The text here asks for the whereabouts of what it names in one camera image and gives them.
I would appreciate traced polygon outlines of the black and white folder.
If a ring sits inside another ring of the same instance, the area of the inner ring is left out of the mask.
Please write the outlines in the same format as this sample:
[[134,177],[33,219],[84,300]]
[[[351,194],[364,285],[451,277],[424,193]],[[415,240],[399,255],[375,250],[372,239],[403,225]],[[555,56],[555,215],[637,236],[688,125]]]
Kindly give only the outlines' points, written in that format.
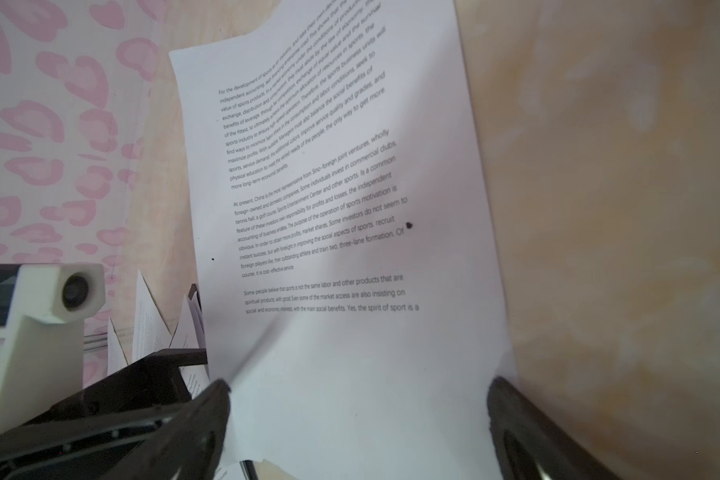
[[191,304],[195,305],[199,309],[202,309],[199,290],[195,283],[190,286],[187,297]]

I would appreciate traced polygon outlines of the hidden paper sheet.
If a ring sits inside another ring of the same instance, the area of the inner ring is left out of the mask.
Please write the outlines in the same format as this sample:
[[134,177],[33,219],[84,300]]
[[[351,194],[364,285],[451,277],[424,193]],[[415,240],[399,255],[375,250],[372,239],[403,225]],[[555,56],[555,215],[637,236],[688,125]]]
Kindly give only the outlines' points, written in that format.
[[498,478],[511,342],[454,4],[284,1],[170,60],[231,457]]

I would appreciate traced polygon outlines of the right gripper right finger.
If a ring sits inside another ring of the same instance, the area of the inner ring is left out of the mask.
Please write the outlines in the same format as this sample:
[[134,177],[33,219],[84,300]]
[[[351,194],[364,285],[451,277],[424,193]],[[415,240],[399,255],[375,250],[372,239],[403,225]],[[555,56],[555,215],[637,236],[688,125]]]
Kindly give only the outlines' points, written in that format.
[[497,376],[487,394],[490,432],[505,479],[615,479],[617,475]]

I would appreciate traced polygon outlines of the centre highlighted paper sheet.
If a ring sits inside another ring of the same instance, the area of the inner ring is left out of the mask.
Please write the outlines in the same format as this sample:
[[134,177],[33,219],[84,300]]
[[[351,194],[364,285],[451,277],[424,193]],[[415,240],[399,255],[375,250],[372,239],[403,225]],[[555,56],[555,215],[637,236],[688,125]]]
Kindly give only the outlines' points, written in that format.
[[171,332],[160,315],[143,275],[138,272],[135,290],[132,361],[138,361],[152,353],[168,348],[170,341]]

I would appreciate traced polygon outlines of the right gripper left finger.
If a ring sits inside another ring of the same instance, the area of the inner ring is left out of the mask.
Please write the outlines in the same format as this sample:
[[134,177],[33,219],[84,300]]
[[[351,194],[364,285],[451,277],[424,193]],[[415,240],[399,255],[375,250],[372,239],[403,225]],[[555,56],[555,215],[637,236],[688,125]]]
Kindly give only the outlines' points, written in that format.
[[230,414],[230,388],[211,382],[103,479],[211,479],[219,465]]

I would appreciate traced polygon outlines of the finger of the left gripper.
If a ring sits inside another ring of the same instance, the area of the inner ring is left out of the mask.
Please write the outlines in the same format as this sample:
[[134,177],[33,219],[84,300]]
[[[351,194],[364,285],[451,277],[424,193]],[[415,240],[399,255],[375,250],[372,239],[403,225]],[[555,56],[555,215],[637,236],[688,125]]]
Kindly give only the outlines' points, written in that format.
[[0,435],[0,479],[97,479],[183,407],[25,424]]
[[41,414],[41,421],[78,420],[186,403],[191,394],[181,369],[206,364],[204,349],[154,352],[53,405]]

